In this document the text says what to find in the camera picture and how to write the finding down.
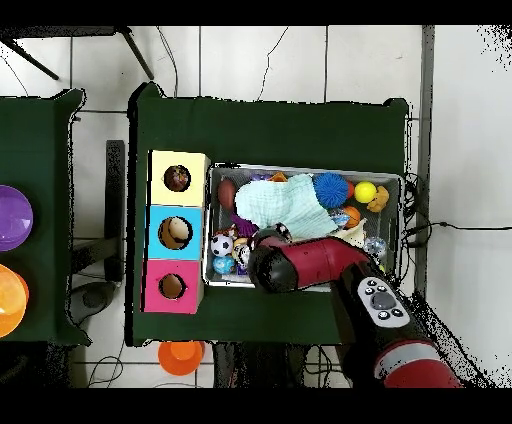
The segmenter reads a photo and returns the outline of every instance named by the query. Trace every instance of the plush toy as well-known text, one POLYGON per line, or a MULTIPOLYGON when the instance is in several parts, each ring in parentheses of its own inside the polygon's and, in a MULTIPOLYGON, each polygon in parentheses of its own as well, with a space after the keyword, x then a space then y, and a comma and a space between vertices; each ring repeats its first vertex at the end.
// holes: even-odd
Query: plush toy
POLYGON ((211 249, 215 256, 227 256, 233 251, 233 239, 222 234, 214 236, 211 249))
POLYGON ((388 200, 388 191, 384 187, 378 186, 377 193, 375 193, 373 200, 370 203, 368 203, 367 209, 372 212, 380 212, 382 209, 386 207, 388 200))
POLYGON ((236 240, 238 238, 238 229, 236 228, 236 225, 233 224, 229 228, 224 228, 223 230, 217 230, 215 231, 215 235, 218 236, 219 234, 222 234, 226 237, 231 237, 233 240, 236 240))

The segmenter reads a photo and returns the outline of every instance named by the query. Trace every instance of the brown ball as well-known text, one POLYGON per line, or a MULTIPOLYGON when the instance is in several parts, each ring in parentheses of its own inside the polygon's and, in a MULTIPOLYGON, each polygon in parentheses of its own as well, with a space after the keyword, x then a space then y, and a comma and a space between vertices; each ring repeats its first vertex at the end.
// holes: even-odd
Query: brown ball
POLYGON ((220 182, 219 187, 217 188, 217 197, 219 199, 219 203, 224 209, 227 209, 228 211, 233 210, 235 194, 236 187, 233 181, 226 178, 220 182))

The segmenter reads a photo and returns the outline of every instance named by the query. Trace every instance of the toy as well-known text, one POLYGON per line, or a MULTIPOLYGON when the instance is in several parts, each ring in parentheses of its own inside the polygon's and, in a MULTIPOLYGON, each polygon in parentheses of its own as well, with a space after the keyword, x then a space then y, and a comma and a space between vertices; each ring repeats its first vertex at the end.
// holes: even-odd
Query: toy
POLYGON ((353 206, 345 206, 343 208, 343 212, 350 217, 348 222, 345 224, 345 228, 353 228, 359 224, 359 221, 361 220, 361 214, 356 208, 353 206))
POLYGON ((249 250, 249 246, 247 244, 237 244, 233 247, 233 253, 231 254, 235 261, 242 267, 247 268, 247 264, 249 263, 249 254, 251 251, 249 250))
POLYGON ((219 274, 230 274, 235 271, 235 260, 231 256, 216 256, 212 265, 219 274))
POLYGON ((222 180, 217 188, 217 197, 219 203, 224 209, 228 211, 233 210, 235 202, 236 187, 233 181, 228 178, 222 180))
POLYGON ((361 181, 354 188, 354 197, 359 203, 370 203, 376 193, 377 189, 369 181, 361 181))
POLYGON ((380 237, 368 237, 364 241, 363 249, 368 254, 382 259, 386 255, 386 242, 380 237))
POLYGON ((158 228, 158 239, 168 249, 184 249, 192 238, 192 227, 182 218, 166 218, 158 228))
POLYGON ((149 150, 147 164, 151 167, 145 172, 144 296, 134 307, 143 313, 195 314, 204 293, 201 270, 210 160, 202 153, 149 150))
POLYGON ((215 256, 226 256, 233 251, 233 239, 219 234, 212 238, 211 249, 215 256))
POLYGON ((14 187, 0 185, 0 252, 22 244, 32 230, 32 206, 14 187))
POLYGON ((252 174, 251 181, 266 181, 268 180, 268 175, 263 174, 252 174))
POLYGON ((190 174, 184 166, 170 166, 164 173, 165 186, 175 192, 185 191, 190 185, 190 174))
POLYGON ((369 211, 378 213, 386 207, 388 200, 389 200, 388 191, 384 187, 378 186, 377 193, 375 194, 373 200, 370 203, 368 203, 368 206, 366 208, 369 211))
POLYGON ((238 228, 238 235, 240 237, 251 237, 256 231, 258 231, 258 227, 254 225, 248 219, 240 218, 237 214, 231 214, 231 221, 233 221, 238 228))
POLYGON ((347 184, 348 184, 347 199, 350 199, 354 195, 354 184, 352 184, 349 180, 347 180, 347 184))
POLYGON ((238 238, 238 230, 237 230, 235 224, 233 224, 229 228, 225 228, 223 230, 215 231, 215 235, 216 236, 219 235, 219 234, 222 234, 222 235, 227 236, 227 237, 231 237, 233 239, 233 241, 235 241, 238 238))
POLYGON ((313 179, 318 203, 326 209, 340 207, 348 199, 349 185, 339 174, 326 172, 313 179))
POLYGON ((336 208, 329 211, 329 216, 338 226, 338 228, 344 228, 347 222, 350 220, 350 215, 343 212, 343 209, 336 208))
POLYGON ((247 244, 249 239, 247 237, 240 237, 233 242, 233 249, 239 244, 247 244))
POLYGON ((285 183, 286 181, 288 181, 288 178, 286 178, 282 172, 277 172, 268 180, 273 181, 275 183, 285 183))

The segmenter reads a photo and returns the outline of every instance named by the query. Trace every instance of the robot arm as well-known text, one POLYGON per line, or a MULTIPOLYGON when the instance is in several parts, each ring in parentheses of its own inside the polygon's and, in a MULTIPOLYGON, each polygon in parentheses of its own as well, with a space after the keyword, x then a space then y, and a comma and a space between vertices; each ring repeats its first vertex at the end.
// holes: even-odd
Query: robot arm
POLYGON ((354 332, 353 347, 340 358, 354 386, 461 387, 401 295, 363 250, 334 237, 290 243, 280 224, 257 232, 249 246, 249 277, 266 291, 331 282, 338 330, 348 316, 354 332))

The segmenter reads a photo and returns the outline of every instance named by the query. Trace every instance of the brown toy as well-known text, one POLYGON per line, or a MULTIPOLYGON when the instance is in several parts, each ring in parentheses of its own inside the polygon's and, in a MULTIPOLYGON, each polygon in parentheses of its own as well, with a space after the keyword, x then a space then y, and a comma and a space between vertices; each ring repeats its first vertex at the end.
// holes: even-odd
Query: brown toy
POLYGON ((377 193, 375 194, 375 197, 373 200, 368 203, 367 209, 371 212, 380 212, 382 209, 386 207, 386 204, 389 200, 389 193, 388 191, 382 187, 377 187, 377 193))
POLYGON ((238 238, 238 229, 236 228, 236 225, 233 224, 229 228, 224 228, 224 229, 215 231, 216 236, 218 236, 219 234, 222 234, 226 237, 231 237, 233 240, 236 240, 238 238))
POLYGON ((273 181, 275 183, 285 183, 288 181, 288 178, 286 178, 282 172, 277 172, 268 180, 273 181))
POLYGON ((226 178, 220 182, 219 187, 217 188, 217 197, 219 198, 219 203, 224 209, 227 209, 228 211, 233 210, 235 194, 236 187, 233 181, 226 178))

